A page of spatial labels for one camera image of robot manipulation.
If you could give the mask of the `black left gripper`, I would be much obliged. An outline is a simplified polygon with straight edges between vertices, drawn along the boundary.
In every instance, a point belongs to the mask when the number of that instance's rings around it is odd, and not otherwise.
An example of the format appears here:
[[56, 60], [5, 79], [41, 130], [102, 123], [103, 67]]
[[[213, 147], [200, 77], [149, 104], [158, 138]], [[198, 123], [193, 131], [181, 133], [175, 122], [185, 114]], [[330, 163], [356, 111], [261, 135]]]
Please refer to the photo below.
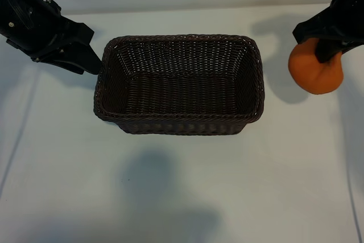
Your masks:
[[35, 62], [55, 62], [79, 75], [101, 69], [90, 46], [93, 30], [62, 16], [53, 0], [1, 0], [1, 35]]

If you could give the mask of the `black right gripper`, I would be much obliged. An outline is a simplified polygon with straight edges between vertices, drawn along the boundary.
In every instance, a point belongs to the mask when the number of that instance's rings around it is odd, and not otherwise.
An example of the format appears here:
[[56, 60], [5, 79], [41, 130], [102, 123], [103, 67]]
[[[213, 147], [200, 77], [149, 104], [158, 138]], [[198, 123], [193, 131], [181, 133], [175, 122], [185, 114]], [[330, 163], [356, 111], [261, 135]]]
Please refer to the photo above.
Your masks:
[[320, 63], [363, 45], [363, 0], [331, 0], [330, 5], [293, 30], [298, 44], [317, 38]]

